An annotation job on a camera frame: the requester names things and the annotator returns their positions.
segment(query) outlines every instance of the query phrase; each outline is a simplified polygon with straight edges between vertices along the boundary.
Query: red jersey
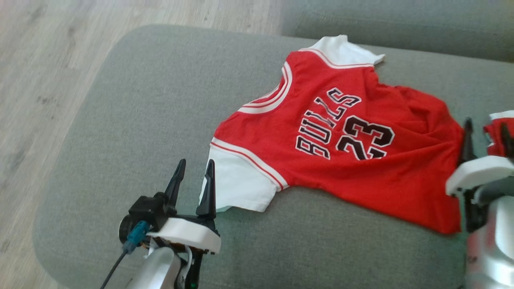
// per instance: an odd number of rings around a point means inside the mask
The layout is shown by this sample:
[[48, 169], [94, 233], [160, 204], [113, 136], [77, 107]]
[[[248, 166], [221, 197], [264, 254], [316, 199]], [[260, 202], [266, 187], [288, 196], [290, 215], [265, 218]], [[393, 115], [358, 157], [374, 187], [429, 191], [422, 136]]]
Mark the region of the red jersey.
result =
[[222, 122], [211, 142], [218, 209], [264, 211], [290, 186], [441, 233], [460, 231], [458, 200], [445, 194], [462, 129], [444, 102], [378, 82], [382, 61], [324, 37], [292, 52], [280, 84]]

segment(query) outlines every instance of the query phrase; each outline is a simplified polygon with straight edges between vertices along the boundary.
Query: gray couch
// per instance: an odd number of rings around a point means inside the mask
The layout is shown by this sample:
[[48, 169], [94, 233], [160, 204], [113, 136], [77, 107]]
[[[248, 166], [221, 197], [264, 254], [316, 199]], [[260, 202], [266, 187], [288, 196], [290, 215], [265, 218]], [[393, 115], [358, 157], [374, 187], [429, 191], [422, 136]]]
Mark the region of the gray couch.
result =
[[[98, 288], [121, 253], [117, 229], [127, 209], [162, 190], [183, 157], [178, 210], [193, 213], [218, 124], [273, 89], [288, 53], [315, 41], [175, 26], [126, 35], [98, 73], [44, 191], [33, 235], [47, 272], [73, 289]], [[512, 64], [364, 47], [387, 55], [377, 67], [381, 82], [440, 97], [459, 122], [472, 116], [480, 127], [489, 113], [514, 107]], [[483, 155], [480, 134], [475, 144]], [[233, 208], [216, 223], [222, 251], [204, 258], [202, 289], [462, 284], [465, 234], [441, 236], [321, 191], [289, 188], [264, 213]], [[109, 288], [138, 272], [142, 251], [123, 260]]]
[[284, 35], [514, 61], [511, 0], [286, 0]]

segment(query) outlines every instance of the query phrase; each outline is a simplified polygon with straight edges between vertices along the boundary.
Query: white stripe trim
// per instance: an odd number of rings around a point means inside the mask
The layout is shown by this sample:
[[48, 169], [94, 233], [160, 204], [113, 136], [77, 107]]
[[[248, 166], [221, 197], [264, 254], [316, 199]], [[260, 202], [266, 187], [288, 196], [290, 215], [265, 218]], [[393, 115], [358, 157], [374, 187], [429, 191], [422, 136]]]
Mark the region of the white stripe trim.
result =
[[282, 86], [281, 91], [272, 99], [265, 101], [263, 103], [251, 103], [251, 104], [245, 104], [242, 108], [237, 110], [238, 112], [247, 113], [247, 114], [261, 114], [270, 112], [274, 109], [276, 109], [282, 101], [286, 98], [287, 94], [289, 93], [289, 89], [291, 88], [292, 84], [292, 71], [291, 67], [289, 66], [289, 63], [287, 61], [284, 63], [283, 71], [282, 71], [285, 79], [285, 84]]
[[[286, 89], [286, 86], [287, 86], [287, 82], [288, 82], [288, 79], [287, 79], [287, 76], [286, 76], [286, 73], [285, 73], [285, 69], [284, 67], [282, 66], [282, 75], [284, 77], [284, 85], [282, 85], [282, 87], [280, 87], [280, 91], [279, 93], [277, 93], [277, 95], [275, 95], [273, 98], [271, 99], [268, 99], [266, 101], [263, 101], [263, 102], [257, 102], [257, 103], [254, 103], [255, 100], [253, 100], [252, 102], [249, 102], [245, 105], [243, 105], [243, 107], [263, 107], [263, 106], [267, 106], [269, 105], [270, 103], [273, 103], [275, 102], [277, 99], [279, 99], [282, 94], [284, 93], [284, 90]], [[272, 95], [275, 91], [271, 92], [270, 94], [266, 95], [266, 96], [270, 96]]]
[[277, 86], [276, 86], [276, 87], [275, 87], [275, 88], [274, 88], [270, 93], [265, 94], [265, 95], [263, 95], [263, 96], [261, 96], [261, 97], [259, 97], [259, 98], [255, 99], [254, 101], [259, 100], [259, 99], [263, 99], [263, 98], [267, 98], [267, 97], [269, 97], [270, 95], [274, 94], [277, 90], [279, 90], [279, 86], [280, 86], [280, 84], [279, 84], [279, 85], [277, 85]]
[[247, 160], [255, 169], [257, 169], [262, 174], [267, 176], [277, 186], [278, 191], [281, 190], [281, 187], [283, 187], [284, 189], [289, 187], [287, 181], [284, 179], [284, 177], [280, 175], [280, 173], [278, 173], [274, 168], [272, 168], [270, 165], [262, 161], [257, 155], [255, 155], [251, 151], [242, 147], [235, 146], [233, 144], [229, 144], [228, 142], [222, 141], [215, 137], [212, 138], [211, 142], [211, 148], [218, 150], [225, 149], [223, 151], [229, 154], [237, 155]]
[[501, 113], [493, 113], [489, 115], [491, 120], [499, 119], [499, 118], [514, 118], [514, 111], [506, 111]]
[[337, 65], [333, 62], [331, 62], [327, 56], [325, 56], [321, 51], [317, 50], [317, 49], [312, 49], [312, 48], [302, 48], [298, 51], [308, 51], [308, 52], [312, 52], [314, 54], [316, 54], [317, 56], [319, 56], [319, 58], [321, 58], [321, 60], [323, 60], [323, 62], [325, 62], [325, 64], [330, 67], [330, 68], [333, 68], [333, 69], [349, 69], [349, 68], [356, 68], [356, 67], [374, 67], [373, 63], [357, 63], [357, 64], [343, 64], [343, 65]]

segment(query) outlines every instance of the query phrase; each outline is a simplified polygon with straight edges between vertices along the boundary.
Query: red stripe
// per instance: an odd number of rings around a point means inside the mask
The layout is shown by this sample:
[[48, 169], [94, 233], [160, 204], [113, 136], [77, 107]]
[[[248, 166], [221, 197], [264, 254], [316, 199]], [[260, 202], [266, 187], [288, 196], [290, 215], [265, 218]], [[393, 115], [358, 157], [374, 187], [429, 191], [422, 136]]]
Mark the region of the red stripe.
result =
[[287, 76], [287, 70], [286, 68], [284, 67], [284, 71], [285, 71], [285, 82], [284, 82], [284, 85], [279, 87], [280, 89], [278, 89], [278, 91], [280, 92], [282, 90], [282, 88], [284, 88], [284, 91], [282, 92], [282, 94], [280, 94], [280, 96], [277, 94], [275, 95], [273, 98], [275, 98], [272, 102], [268, 103], [268, 104], [264, 104], [264, 105], [261, 105], [261, 106], [247, 106], [248, 104], [245, 104], [243, 105], [243, 107], [248, 107], [248, 108], [251, 108], [251, 109], [260, 109], [262, 107], [267, 107], [268, 105], [272, 105], [274, 104], [275, 102], [277, 102], [281, 97], [282, 95], [285, 93], [285, 87], [287, 86], [287, 83], [289, 82], [289, 79], [288, 79], [288, 76]]
[[319, 52], [321, 55], [323, 55], [323, 57], [325, 57], [324, 60], [326, 60], [327, 62], [329, 62], [331, 65], [333, 66], [340, 66], [340, 67], [344, 67], [344, 66], [354, 66], [354, 65], [370, 65], [371, 63], [356, 63], [356, 64], [335, 64], [334, 62], [330, 61], [330, 59], [328, 59], [328, 57], [323, 54], [323, 52], [321, 52], [320, 50], [317, 50], [315, 48], [308, 48], [309, 50], [315, 50], [317, 52]]
[[240, 154], [240, 155], [244, 155], [244, 156], [246, 156], [246, 157], [247, 157], [250, 161], [252, 161], [252, 163], [254, 163], [258, 168], [260, 168], [261, 170], [263, 170], [264, 172], [266, 172], [270, 177], [272, 177], [275, 181], [277, 181], [277, 183], [279, 184], [279, 186], [280, 186], [280, 189], [281, 189], [281, 190], [283, 190], [283, 189], [284, 189], [284, 186], [282, 186], [282, 184], [280, 183], [280, 181], [279, 181], [276, 177], [274, 177], [271, 173], [269, 173], [268, 171], [266, 171], [265, 169], [263, 169], [261, 166], [259, 166], [259, 164], [257, 164], [257, 163], [255, 162], [255, 160], [253, 160], [253, 159], [252, 159], [250, 156], [248, 156], [247, 154], [242, 153], [242, 152], [238, 152], [238, 151], [235, 151], [235, 150], [231, 150], [231, 149], [224, 148], [224, 147], [222, 147], [222, 146], [220, 146], [220, 145], [218, 145], [218, 144], [216, 144], [216, 143], [213, 143], [213, 142], [211, 142], [211, 145], [216, 146], [216, 147], [219, 147], [220, 149], [223, 149], [223, 150], [226, 150], [226, 151], [230, 151], [230, 152], [234, 152], [234, 153], [238, 153], [238, 154]]

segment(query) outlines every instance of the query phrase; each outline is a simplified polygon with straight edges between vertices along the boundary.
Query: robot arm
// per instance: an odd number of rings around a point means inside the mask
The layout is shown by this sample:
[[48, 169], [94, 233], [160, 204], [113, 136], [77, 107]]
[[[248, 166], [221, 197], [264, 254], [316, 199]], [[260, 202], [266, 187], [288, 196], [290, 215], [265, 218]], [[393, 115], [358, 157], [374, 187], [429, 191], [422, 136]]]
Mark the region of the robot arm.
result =
[[448, 195], [462, 195], [467, 241], [466, 288], [514, 288], [514, 147], [506, 126], [506, 157], [476, 158], [468, 119], [460, 165], [446, 182]]
[[[175, 208], [186, 160], [182, 159], [165, 192], [141, 196], [120, 224], [119, 238], [126, 247], [132, 231], [141, 223], [150, 231], [137, 246], [149, 250], [139, 274], [130, 282], [132, 289], [197, 289], [200, 266], [205, 254], [217, 254], [221, 238], [216, 230], [214, 161], [209, 160], [207, 184], [196, 215], [178, 215]], [[186, 258], [179, 253], [187, 254]]]

